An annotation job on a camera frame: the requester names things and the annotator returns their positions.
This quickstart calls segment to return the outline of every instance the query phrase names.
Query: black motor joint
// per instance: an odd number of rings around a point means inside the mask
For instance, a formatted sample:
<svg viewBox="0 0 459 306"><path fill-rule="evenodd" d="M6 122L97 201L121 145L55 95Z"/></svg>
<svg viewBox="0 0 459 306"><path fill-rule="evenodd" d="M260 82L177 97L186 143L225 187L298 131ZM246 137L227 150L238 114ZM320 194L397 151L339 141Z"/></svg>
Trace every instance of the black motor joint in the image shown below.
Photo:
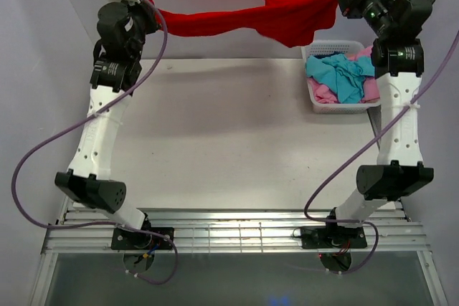
<svg viewBox="0 0 459 306"><path fill-rule="evenodd" d="M144 3L127 1L104 5L98 12L100 40L94 47L91 85L112 87L114 92L130 89L141 73L141 56L146 35L157 31L153 11Z"/></svg>
<svg viewBox="0 0 459 306"><path fill-rule="evenodd" d="M411 42L432 13L435 0L338 0L342 14L365 18L381 41Z"/></svg>
<svg viewBox="0 0 459 306"><path fill-rule="evenodd" d="M154 249L155 251L173 249L174 227L153 227L145 214L145 219L140 230L150 232L152 234L130 231L129 229L121 226L115 228L110 248L113 250L145 251L150 249Z"/></svg>

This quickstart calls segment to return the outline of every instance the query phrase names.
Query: pink cloth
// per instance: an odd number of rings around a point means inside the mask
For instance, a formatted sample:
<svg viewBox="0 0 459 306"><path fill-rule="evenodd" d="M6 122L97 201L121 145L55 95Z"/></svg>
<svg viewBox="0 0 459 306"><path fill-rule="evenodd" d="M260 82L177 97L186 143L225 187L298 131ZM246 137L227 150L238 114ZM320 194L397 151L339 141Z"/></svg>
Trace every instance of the pink cloth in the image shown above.
<svg viewBox="0 0 459 306"><path fill-rule="evenodd" d="M355 55L351 55L348 57L349 60L355 61L360 57L371 57L372 55L372 48L373 46L369 46L364 50L361 50ZM338 103L337 96L330 91L328 86L324 84L319 84L313 78L308 78L309 85L313 88L314 98L317 102L321 104L336 104ZM378 85L376 83L376 79L374 77L368 77L365 79L364 82L364 98L362 98L361 102L371 102L374 100L379 99L379 90Z"/></svg>
<svg viewBox="0 0 459 306"><path fill-rule="evenodd" d="M355 61L360 57L372 57L372 49L373 49L373 46L369 46L365 48L364 50L361 50L357 54L351 55L350 57L348 57L348 59L351 61Z"/></svg>
<svg viewBox="0 0 459 306"><path fill-rule="evenodd" d="M319 84L314 78L308 78L309 85L313 88L314 98L321 104L338 103L337 96L330 91L327 85Z"/></svg>

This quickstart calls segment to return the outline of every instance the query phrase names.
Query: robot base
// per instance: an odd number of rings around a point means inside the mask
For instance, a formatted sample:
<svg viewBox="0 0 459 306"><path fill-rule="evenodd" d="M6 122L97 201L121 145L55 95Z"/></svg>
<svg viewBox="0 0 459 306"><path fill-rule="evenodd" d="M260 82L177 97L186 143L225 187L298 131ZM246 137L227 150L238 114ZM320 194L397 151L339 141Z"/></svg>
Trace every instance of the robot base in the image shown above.
<svg viewBox="0 0 459 306"><path fill-rule="evenodd" d="M326 227L301 227L301 247L303 249L340 249L347 245L351 249L365 249L366 243L365 233L362 228L355 229L355 236L334 236L331 235Z"/></svg>
<svg viewBox="0 0 459 306"><path fill-rule="evenodd" d="M152 227L148 230L158 233L158 234L162 234L163 236L167 236L168 238L170 238L170 240L174 241L174 228L173 227ZM121 250L121 251L124 251L124 250L139 250L139 251L147 250L148 251L148 248L153 242L154 245L158 245L158 248L156 249L156 251L172 249L172 245L168 241L164 239L156 238L156 237L148 239L145 245L140 245L140 246L135 245L133 244L133 241L129 239L129 234L131 233L132 232L127 232L124 229L119 229L119 228L114 229L113 236L112 236L112 244L110 248L112 250Z"/></svg>

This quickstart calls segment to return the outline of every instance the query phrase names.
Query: red cloth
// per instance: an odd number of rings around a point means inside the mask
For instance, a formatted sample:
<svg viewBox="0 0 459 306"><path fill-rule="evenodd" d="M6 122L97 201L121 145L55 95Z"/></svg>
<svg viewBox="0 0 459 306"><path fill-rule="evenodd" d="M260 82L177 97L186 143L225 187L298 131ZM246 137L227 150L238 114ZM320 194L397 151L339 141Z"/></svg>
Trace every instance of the red cloth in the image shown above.
<svg viewBox="0 0 459 306"><path fill-rule="evenodd" d="M287 47L305 46L319 29L331 28L337 0L265 0L265 5L237 11L173 14L160 10L168 31L177 36L214 36L251 28Z"/></svg>

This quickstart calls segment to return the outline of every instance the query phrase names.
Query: glass panel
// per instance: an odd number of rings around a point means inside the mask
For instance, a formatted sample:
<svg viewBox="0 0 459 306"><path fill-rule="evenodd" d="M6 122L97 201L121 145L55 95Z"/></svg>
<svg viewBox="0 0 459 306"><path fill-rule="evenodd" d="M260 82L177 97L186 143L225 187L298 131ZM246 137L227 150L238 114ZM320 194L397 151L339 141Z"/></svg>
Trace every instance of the glass panel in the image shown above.
<svg viewBox="0 0 459 306"><path fill-rule="evenodd" d="M353 253L353 261L366 253ZM157 254L147 276L161 279L173 256ZM416 252L381 252L338 277L317 254L182 254L170 283L124 273L122 254L60 254L48 306L87 305L433 305Z"/></svg>

